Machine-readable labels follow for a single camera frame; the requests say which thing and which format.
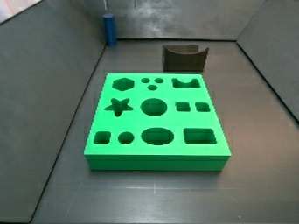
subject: star-shaped hole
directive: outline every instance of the star-shaped hole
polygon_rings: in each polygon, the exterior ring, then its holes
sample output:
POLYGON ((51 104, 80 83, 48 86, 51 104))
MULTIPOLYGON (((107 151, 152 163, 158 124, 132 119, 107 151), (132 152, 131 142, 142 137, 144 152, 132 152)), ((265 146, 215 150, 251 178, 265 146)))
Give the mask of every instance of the star-shaped hole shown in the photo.
POLYGON ((130 99, 124 99, 123 101, 118 100, 116 98, 111 99, 111 105, 106 107, 106 110, 114 110, 115 116, 122 116, 123 112, 127 110, 134 110, 127 104, 130 102, 130 99))

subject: shape sorter board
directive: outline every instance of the shape sorter board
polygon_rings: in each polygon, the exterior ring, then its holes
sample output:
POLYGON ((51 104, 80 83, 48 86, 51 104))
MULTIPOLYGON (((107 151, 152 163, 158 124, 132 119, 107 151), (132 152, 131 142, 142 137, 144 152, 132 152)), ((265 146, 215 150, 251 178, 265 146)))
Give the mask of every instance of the shape sorter board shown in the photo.
POLYGON ((202 76, 108 74, 84 155, 91 170, 221 171, 231 152, 202 76))

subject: gray wall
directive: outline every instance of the gray wall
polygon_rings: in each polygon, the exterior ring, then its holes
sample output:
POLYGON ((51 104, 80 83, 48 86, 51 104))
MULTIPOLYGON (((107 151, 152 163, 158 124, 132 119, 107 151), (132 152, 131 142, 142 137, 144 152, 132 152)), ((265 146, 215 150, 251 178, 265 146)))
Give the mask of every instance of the gray wall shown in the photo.
POLYGON ((238 43, 299 120, 299 1, 267 0, 238 43))
POLYGON ((0 26, 0 221, 30 221, 99 55, 80 0, 47 0, 0 26))
MULTIPOLYGON (((86 1, 98 12, 103 1, 86 1)), ((122 39, 237 40, 265 0, 107 0, 122 39)))

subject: rectangular hole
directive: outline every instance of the rectangular hole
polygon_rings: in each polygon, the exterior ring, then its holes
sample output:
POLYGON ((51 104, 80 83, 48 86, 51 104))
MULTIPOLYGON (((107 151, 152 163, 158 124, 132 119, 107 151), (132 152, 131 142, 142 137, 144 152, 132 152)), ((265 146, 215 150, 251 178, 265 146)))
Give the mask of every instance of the rectangular hole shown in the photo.
POLYGON ((189 102, 177 102, 175 107, 178 111, 191 111, 191 105, 189 102))
POLYGON ((195 107, 199 112, 211 112, 211 107, 207 102, 195 102, 195 107))
POLYGON ((95 135, 94 144, 108 144, 111 133, 108 131, 99 131, 95 135))
POLYGON ((183 129, 187 144, 217 144, 213 129, 183 129))

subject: small circular hole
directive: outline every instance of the small circular hole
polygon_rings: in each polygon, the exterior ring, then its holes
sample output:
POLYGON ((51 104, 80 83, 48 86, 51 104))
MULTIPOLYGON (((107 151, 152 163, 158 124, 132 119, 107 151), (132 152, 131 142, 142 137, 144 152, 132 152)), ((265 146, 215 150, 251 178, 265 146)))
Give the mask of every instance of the small circular hole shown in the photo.
POLYGON ((156 86, 156 85, 150 85, 150 86, 148 86, 148 89, 150 89, 150 90, 156 90, 156 89, 158 89, 158 86, 156 86))
POLYGON ((122 144, 131 144, 134 140, 135 140, 135 136, 131 132, 123 132, 118 137, 118 141, 122 144))
POLYGON ((143 78, 143 79, 142 79, 142 82, 143 82, 143 83, 148 83, 148 82, 150 82, 150 79, 143 78))
POLYGON ((155 79, 154 80, 156 83, 163 83, 164 82, 164 80, 162 79, 162 78, 158 78, 158 79, 155 79))

